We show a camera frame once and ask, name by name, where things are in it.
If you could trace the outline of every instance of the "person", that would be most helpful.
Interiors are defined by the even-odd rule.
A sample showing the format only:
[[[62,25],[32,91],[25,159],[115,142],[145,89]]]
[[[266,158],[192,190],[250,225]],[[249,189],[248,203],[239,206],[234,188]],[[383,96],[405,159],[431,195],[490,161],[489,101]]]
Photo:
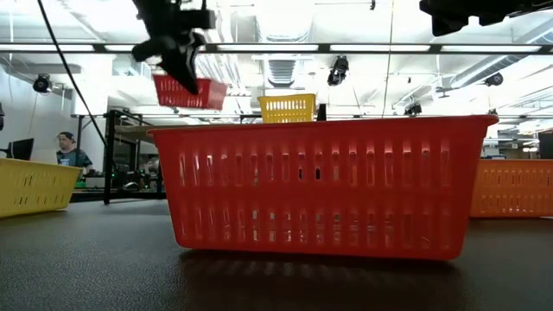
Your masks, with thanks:
[[[87,173],[93,170],[92,161],[86,152],[79,150],[77,155],[77,149],[75,148],[75,136],[73,133],[63,131],[58,134],[58,141],[60,143],[60,150],[56,152],[58,157],[58,164],[64,166],[72,166],[77,168],[85,168]]]

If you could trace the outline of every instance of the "dark shirt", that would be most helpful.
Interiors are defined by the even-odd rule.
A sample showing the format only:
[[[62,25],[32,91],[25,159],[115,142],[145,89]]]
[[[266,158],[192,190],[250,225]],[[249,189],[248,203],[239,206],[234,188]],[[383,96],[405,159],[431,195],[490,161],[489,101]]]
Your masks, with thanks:
[[[65,166],[72,166],[77,168],[86,168],[92,165],[92,161],[88,158],[85,151],[79,150],[79,160],[77,161],[77,150],[72,150],[67,153],[60,151],[56,152],[58,157],[58,164]]]

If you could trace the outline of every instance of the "orange plastic basket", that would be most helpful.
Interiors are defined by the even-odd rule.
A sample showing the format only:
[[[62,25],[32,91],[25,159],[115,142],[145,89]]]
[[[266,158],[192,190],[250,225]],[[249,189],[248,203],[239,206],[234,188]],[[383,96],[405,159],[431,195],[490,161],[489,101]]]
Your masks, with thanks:
[[[553,161],[480,160],[470,215],[553,216]]]
[[[177,243],[451,259],[492,116],[152,130]]]
[[[193,95],[166,74],[154,74],[160,106],[222,110],[226,85],[211,79],[198,79],[198,95]]]

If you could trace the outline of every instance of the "plastic basket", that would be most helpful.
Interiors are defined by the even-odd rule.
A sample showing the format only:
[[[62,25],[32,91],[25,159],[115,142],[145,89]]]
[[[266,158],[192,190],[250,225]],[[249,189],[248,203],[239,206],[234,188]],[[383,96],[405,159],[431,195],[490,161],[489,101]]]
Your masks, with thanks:
[[[264,96],[257,98],[261,107],[263,122],[292,123],[313,121],[315,94],[289,96]]]
[[[553,216],[553,161],[480,160],[470,215]]]
[[[152,130],[177,243],[450,259],[493,116]]]
[[[198,79],[198,95],[193,95],[167,74],[154,74],[159,105],[180,108],[222,110],[226,85],[211,79]]]
[[[67,207],[80,168],[0,159],[0,218]]]

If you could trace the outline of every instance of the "table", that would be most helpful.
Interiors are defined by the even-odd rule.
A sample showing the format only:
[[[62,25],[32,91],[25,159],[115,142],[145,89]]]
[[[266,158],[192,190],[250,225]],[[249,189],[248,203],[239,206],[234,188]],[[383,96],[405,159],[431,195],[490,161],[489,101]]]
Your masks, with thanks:
[[[0,219],[0,310],[552,310],[553,220],[472,221],[451,262],[190,251],[166,201]]]

